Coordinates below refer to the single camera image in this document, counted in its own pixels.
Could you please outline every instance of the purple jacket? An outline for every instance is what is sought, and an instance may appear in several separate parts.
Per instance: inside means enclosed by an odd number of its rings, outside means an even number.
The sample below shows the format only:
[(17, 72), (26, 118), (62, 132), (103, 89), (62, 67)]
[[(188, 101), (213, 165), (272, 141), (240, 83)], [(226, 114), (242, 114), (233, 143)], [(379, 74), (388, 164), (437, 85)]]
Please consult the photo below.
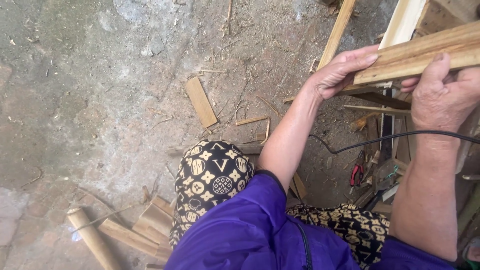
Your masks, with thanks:
[[(285, 213), (278, 180), (256, 174), (247, 187), (204, 214), (182, 237), (165, 270), (307, 269), (302, 231), (314, 270), (359, 270), (346, 242), (332, 231)], [(445, 261), (387, 239), (370, 270), (453, 269)]]

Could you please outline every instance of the patterned fabric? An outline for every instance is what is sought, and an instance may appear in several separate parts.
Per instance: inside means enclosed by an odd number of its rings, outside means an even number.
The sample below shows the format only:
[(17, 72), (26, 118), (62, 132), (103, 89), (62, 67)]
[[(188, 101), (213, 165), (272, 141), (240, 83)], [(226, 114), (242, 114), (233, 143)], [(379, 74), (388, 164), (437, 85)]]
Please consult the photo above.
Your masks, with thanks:
[(249, 158), (229, 142), (204, 140), (189, 149), (175, 181), (172, 248), (199, 217), (245, 189), (254, 171)]
[[(248, 157), (229, 142), (204, 140), (189, 149), (175, 181), (178, 196), (170, 231), (172, 248), (208, 210), (245, 189), (254, 171)], [(332, 209), (296, 205), (286, 213), (305, 224), (313, 222), (332, 230), (348, 243), (361, 269), (381, 258), (390, 223), (383, 215), (347, 204)]]
[(368, 269), (371, 264), (380, 261), (390, 225), (384, 215), (351, 204), (330, 209), (295, 205), (287, 210), (287, 214), (305, 224), (328, 228), (342, 237), (361, 269)]

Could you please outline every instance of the red-handled pliers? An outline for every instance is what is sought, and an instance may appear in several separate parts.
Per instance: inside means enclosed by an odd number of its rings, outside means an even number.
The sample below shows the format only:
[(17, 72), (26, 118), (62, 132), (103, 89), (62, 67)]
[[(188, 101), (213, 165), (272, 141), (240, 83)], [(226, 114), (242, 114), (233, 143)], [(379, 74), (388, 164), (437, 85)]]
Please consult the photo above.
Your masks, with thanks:
[(357, 186), (360, 186), (361, 181), (363, 180), (363, 159), (365, 157), (365, 152), (363, 150), (360, 151), (360, 154), (357, 158), (357, 162), (355, 163), (355, 166), (353, 167), (352, 171), (352, 177), (350, 178), (350, 186), (352, 187), (350, 189), (350, 194), (353, 192), (353, 187), (355, 186), (355, 176), (357, 173), (359, 174), (358, 180), (357, 180)]

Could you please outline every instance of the concrete floor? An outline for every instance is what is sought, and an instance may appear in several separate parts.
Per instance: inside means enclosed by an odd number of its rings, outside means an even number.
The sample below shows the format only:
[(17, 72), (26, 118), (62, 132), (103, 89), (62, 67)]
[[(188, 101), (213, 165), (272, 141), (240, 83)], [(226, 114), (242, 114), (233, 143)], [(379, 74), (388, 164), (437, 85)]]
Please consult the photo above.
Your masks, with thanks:
[[(315, 1), (235, 0), (231, 35), (222, 37), (228, 1), (5, 0), (0, 3), (0, 269), (101, 269), (65, 213), (85, 207), (90, 219), (142, 198), (142, 185), (174, 198), (179, 159), (166, 149), (188, 146), (204, 131), (183, 85), (200, 69), (227, 70), (200, 77), (219, 123), (209, 139), (254, 140), (265, 122), (232, 124), (235, 106), (246, 117), (279, 118), (281, 100), (294, 95), (320, 58), (336, 16)], [(358, 0), (340, 51), (374, 43), (386, 30), (396, 0)], [(221, 50), (232, 41), (238, 42)], [(327, 101), (312, 132), (334, 147), (364, 140), (350, 121), (360, 116)], [(161, 122), (167, 117), (173, 119)], [(299, 173), (307, 201), (346, 202), (357, 151), (333, 156), (310, 141)], [(31, 184), (29, 181), (41, 177)], [(122, 212), (132, 225), (143, 206)], [(124, 269), (155, 259), (105, 237)]]

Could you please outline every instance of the fingernail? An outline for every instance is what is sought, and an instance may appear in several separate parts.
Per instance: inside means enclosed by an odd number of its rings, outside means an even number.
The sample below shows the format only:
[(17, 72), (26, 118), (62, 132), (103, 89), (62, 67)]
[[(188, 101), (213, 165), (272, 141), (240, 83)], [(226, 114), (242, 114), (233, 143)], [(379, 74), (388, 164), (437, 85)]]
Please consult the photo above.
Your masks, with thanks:
[(373, 63), (373, 62), (377, 61), (377, 59), (378, 59), (378, 54), (374, 53), (374, 54), (371, 54), (371, 55), (367, 56), (365, 58), (365, 61), (367, 63)]
[(443, 59), (444, 59), (444, 54), (439, 53), (439, 54), (435, 55), (432, 62), (442, 61)]

